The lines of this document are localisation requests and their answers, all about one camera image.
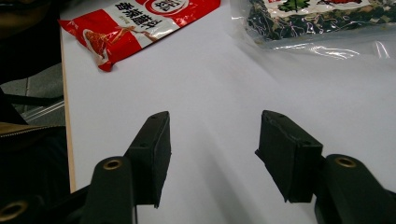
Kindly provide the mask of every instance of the screw hole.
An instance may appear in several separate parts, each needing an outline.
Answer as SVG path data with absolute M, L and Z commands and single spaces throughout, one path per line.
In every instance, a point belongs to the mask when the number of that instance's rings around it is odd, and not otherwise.
M 22 214 L 28 206 L 26 201 L 18 201 L 9 203 L 6 207 L 0 210 L 0 222 L 9 221 L 20 214 Z
M 105 168 L 105 170 L 115 170 L 117 168 L 119 168 L 120 166 L 122 166 L 122 162 L 120 160 L 112 160 L 112 161 L 108 161 L 103 165 L 103 168 Z
M 342 165 L 347 168 L 356 167 L 356 162 L 354 162 L 353 160 L 350 160 L 348 158 L 345 158 L 345 157 L 338 157 L 335 159 L 335 162 L 337 162 L 337 164 Z

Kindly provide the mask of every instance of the seaweed package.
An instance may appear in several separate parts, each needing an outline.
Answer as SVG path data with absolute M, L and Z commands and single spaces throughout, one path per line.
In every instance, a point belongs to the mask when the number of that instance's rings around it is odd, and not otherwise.
M 59 23 L 92 53 L 100 69 L 109 72 L 116 62 L 219 5 L 220 0 L 124 0 Z
M 395 0 L 245 0 L 245 30 L 256 44 L 393 24 Z

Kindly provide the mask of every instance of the white table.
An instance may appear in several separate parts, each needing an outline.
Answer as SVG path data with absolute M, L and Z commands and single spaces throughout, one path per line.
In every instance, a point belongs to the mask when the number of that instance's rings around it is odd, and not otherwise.
M 106 7 L 79 1 L 63 19 Z M 335 60 L 261 51 L 234 38 L 229 0 L 153 46 L 100 71 L 62 31 L 67 129 L 76 188 L 95 164 L 120 156 L 152 114 L 169 111 L 172 158 L 159 209 L 139 222 L 316 223 L 314 201 L 284 203 L 259 146 L 264 109 L 287 115 L 324 145 L 323 156 L 364 162 L 396 190 L 396 60 L 375 48 Z

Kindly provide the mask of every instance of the zipper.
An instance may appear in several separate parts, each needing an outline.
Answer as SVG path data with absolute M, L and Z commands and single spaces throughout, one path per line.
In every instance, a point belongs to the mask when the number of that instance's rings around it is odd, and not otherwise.
M 16 135 L 20 135 L 20 134 L 32 133 L 32 132 L 36 132 L 36 131 L 42 131 L 42 130 L 51 129 L 51 128 L 61 128 L 61 127 L 63 127 L 63 126 L 54 125 L 54 126 L 45 126 L 45 127 L 31 128 L 31 129 L 19 131 L 19 132 L 16 132 L 16 133 L 1 134 L 0 138 L 6 138 L 6 137 L 16 136 Z

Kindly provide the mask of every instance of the red snack bag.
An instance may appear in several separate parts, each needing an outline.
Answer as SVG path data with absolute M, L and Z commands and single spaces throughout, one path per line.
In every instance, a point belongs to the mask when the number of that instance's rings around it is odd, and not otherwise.
M 59 23 L 90 50 L 100 69 L 109 72 L 114 63 L 219 5 L 220 0 L 124 0 Z

